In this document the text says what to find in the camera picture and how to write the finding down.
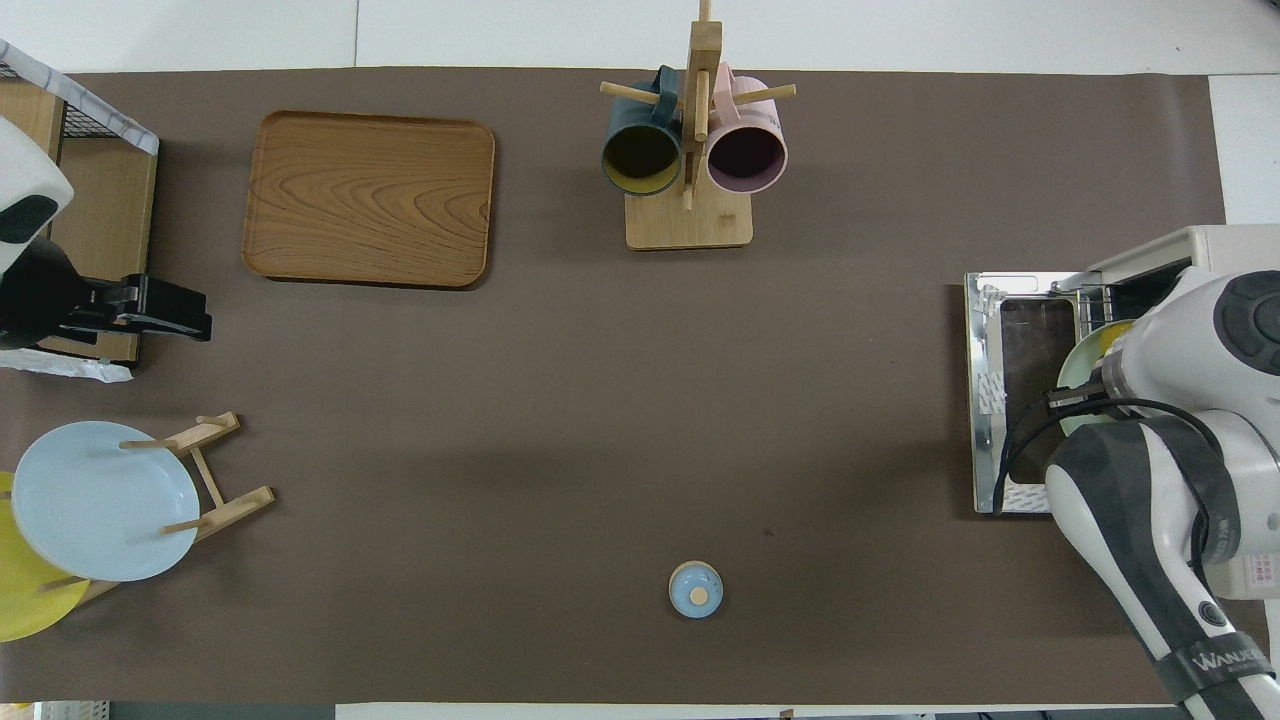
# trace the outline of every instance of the mug rack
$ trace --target mug rack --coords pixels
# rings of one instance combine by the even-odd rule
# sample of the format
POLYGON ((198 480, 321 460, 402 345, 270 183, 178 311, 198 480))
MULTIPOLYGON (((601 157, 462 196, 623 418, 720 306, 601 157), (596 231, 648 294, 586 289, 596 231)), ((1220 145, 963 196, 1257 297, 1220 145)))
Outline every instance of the mug rack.
MULTIPOLYGON (((722 46, 723 26, 710 19, 710 0, 700 0, 698 19, 692 22, 689 33, 682 102, 677 105, 685 113, 681 179, 657 195, 625 197, 626 237, 631 250, 741 247, 751 242, 751 196, 722 190, 712 182, 707 170, 705 143, 712 113, 712 83, 721 63, 722 46)), ((658 102, 658 95, 653 92, 612 82, 602 82, 600 92, 641 102, 658 102)), ((778 100, 795 94, 794 85, 768 87, 735 95, 733 104, 778 100)))

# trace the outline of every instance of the wooden tray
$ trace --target wooden tray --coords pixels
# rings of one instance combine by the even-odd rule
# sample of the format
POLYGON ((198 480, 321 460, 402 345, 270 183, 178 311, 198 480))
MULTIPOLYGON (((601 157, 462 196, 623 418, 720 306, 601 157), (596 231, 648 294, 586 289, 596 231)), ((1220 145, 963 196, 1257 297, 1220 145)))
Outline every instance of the wooden tray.
POLYGON ((244 264, 273 279, 466 287, 485 268, 493 159, 474 122, 273 113, 253 149, 244 264))

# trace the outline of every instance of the dark green mug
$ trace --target dark green mug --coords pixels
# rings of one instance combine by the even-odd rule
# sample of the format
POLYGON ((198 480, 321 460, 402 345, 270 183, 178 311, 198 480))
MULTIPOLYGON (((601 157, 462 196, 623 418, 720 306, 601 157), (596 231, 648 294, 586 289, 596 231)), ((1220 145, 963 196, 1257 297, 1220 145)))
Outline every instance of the dark green mug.
POLYGON ((680 97, 676 70, 663 65, 653 82, 631 87, 657 94, 658 104, 613 99, 600 168, 622 192, 654 195, 671 187, 680 177, 681 124, 676 113, 680 97))

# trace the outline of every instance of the small blue lidded jar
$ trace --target small blue lidded jar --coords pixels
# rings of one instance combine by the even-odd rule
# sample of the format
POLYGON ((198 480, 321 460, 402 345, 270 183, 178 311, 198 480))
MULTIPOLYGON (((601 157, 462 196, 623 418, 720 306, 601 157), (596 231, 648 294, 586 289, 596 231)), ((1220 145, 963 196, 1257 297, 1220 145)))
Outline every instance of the small blue lidded jar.
POLYGON ((716 612, 724 600, 719 573, 701 560, 690 560, 676 568, 667 584, 671 605, 685 618, 695 620, 716 612))

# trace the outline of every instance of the white robot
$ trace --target white robot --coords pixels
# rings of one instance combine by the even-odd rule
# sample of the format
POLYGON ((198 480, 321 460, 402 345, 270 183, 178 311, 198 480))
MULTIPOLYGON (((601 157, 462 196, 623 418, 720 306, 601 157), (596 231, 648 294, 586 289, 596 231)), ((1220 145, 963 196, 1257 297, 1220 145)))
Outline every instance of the white robot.
POLYGON ((0 118, 0 350, 56 336, 93 343, 99 333, 165 333, 207 341, 205 296, 152 278, 84 278, 40 229, 72 201, 58 165, 0 118))
POLYGON ((1112 345, 1046 471, 1053 519, 1198 720, 1280 719, 1280 684, 1202 561, 1280 551, 1280 272, 1188 270, 1112 345))

